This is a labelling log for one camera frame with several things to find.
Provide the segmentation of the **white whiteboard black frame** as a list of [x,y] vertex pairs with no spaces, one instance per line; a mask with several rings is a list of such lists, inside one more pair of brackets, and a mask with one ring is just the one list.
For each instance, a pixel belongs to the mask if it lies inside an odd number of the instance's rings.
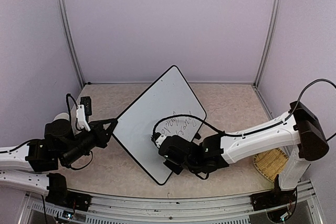
[[207,114],[177,66],[171,66],[118,117],[113,137],[158,184],[164,185],[172,171],[151,141],[153,132],[179,135],[192,141]]

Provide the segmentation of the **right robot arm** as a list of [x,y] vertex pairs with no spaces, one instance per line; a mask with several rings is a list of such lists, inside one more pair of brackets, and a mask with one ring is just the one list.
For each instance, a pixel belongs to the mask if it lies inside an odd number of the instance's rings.
[[294,190],[310,163],[329,151],[328,140],[318,118],[300,101],[292,102],[290,110],[281,116],[237,133],[214,129],[215,135],[200,144],[178,135],[166,136],[153,131],[151,141],[164,157],[164,165],[176,174],[188,169],[206,177],[230,164],[255,154],[284,146],[292,146],[285,168],[276,177],[277,187],[269,192],[273,205],[281,204]]

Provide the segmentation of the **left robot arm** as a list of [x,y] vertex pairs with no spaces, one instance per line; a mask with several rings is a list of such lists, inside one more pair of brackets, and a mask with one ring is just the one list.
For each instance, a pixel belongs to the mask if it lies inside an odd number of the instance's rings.
[[44,139],[28,140],[11,150],[1,151],[1,154],[14,155],[15,151],[25,146],[28,151],[24,161],[34,172],[57,170],[59,164],[81,170],[86,166],[74,168],[72,164],[82,156],[92,156],[95,147],[106,148],[117,123],[116,119],[93,121],[88,124],[87,130],[74,134],[69,120],[57,119],[45,125]]

